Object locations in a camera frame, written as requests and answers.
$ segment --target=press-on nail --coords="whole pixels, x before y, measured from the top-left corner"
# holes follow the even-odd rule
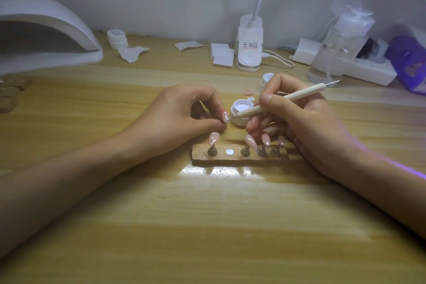
[[[284,146],[284,143],[285,143],[285,137],[282,135],[278,136],[278,145]]]
[[[269,146],[270,145],[270,137],[268,134],[262,135],[262,142],[264,145]]]
[[[256,148],[257,147],[256,141],[250,135],[246,135],[244,137],[244,141],[245,141],[245,143],[247,144],[248,147],[251,147],[251,148]]]
[[[228,113],[226,111],[222,114],[222,120],[225,124],[227,124],[229,122],[229,116],[228,116]]]
[[[216,142],[219,140],[219,133],[211,133],[209,136],[209,145],[212,146],[216,144]]]

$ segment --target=dotting tool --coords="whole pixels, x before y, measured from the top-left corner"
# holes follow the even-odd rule
[[[329,87],[329,86],[331,86],[335,83],[338,83],[338,82],[339,82],[339,80],[333,81],[333,82],[327,83],[327,84],[318,83],[317,85],[313,85],[311,87],[307,87],[305,89],[293,92],[291,94],[287,94],[287,95],[284,96],[284,98],[289,99],[290,101],[301,99],[301,98],[310,96],[312,94],[324,91],[327,87]],[[249,109],[237,112],[236,116],[237,117],[251,116],[251,115],[254,115],[254,114],[258,114],[259,112],[262,112],[262,111],[264,111],[262,106],[257,105],[257,106],[254,106],[253,108],[249,108]]]

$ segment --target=clear bottle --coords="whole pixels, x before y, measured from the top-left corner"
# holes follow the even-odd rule
[[[369,10],[352,8],[339,17],[306,73],[309,81],[327,84],[340,79],[368,39],[365,35],[375,22],[370,17],[372,14]]]

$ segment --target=cork piece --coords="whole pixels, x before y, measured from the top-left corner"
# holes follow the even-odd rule
[[[19,90],[25,90],[30,84],[31,80],[27,77],[18,75],[0,77],[0,87],[17,87]]]
[[[17,87],[0,87],[0,98],[16,98],[19,93]]]
[[[0,98],[0,114],[12,112],[18,105],[18,102],[13,98]]]
[[[280,147],[281,157],[274,157],[270,154],[270,150],[275,148],[276,145],[265,146],[266,155],[259,156],[256,154],[256,150],[250,148],[250,156],[244,157],[241,155],[241,150],[244,148],[244,145],[230,144],[222,145],[216,144],[216,149],[218,151],[216,156],[209,156],[207,154],[210,146],[208,144],[194,144],[192,146],[192,161],[193,162],[210,162],[214,161],[215,163],[221,162],[230,162],[230,161],[252,161],[252,162],[280,162],[287,159],[287,152],[284,147]],[[233,155],[226,154],[227,149],[233,150]]]

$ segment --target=wooden desk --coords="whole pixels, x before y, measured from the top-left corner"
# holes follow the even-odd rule
[[[273,59],[255,73],[215,67],[207,43],[179,52],[176,41],[136,36],[131,46],[151,49],[129,64],[97,36],[101,63],[28,74],[19,106],[0,115],[3,172],[120,131],[164,86],[212,85],[229,108],[266,72],[307,70]],[[426,97],[351,78],[324,95],[366,146],[426,172]],[[244,134],[230,124],[221,142]],[[6,258],[0,283],[426,282],[424,244],[296,151],[281,167],[201,168],[190,147],[90,195]]]

